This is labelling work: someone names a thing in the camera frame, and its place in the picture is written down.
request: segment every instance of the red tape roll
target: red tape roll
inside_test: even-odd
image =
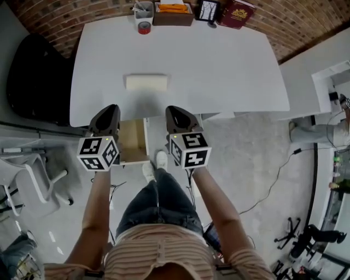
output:
[[[138,33],[148,34],[151,32],[151,24],[147,21],[142,21],[138,24]]]

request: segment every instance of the brick wall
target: brick wall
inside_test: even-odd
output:
[[[129,15],[135,0],[7,0],[29,32],[69,57],[87,22]],[[288,58],[348,26],[349,0],[249,0],[258,8],[246,26],[265,33],[276,58]]]

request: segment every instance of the wooden drawer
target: wooden drawer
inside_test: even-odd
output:
[[[118,134],[121,147],[120,165],[149,161],[147,118],[121,121]]]

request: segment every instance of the striped shirt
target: striped shirt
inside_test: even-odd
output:
[[[202,236],[169,224],[137,225],[123,232],[106,257],[104,277],[110,280],[142,280],[153,268],[166,263],[184,267],[195,280],[213,279],[213,255]],[[229,263],[245,270],[251,279],[274,279],[254,249],[235,252]],[[45,279],[70,279],[88,267],[46,264]]]

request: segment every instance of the white chair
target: white chair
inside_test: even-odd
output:
[[[67,170],[63,170],[54,179],[49,179],[39,154],[29,156],[20,165],[0,159],[0,180],[2,181],[0,185],[4,186],[16,216],[19,216],[17,211],[19,206],[16,206],[11,198],[11,194],[16,192],[10,193],[9,188],[12,185],[16,185],[23,204],[34,217],[42,217],[58,210],[60,204],[57,198],[65,204],[72,205],[72,199],[65,199],[54,192],[54,184],[67,174]]]

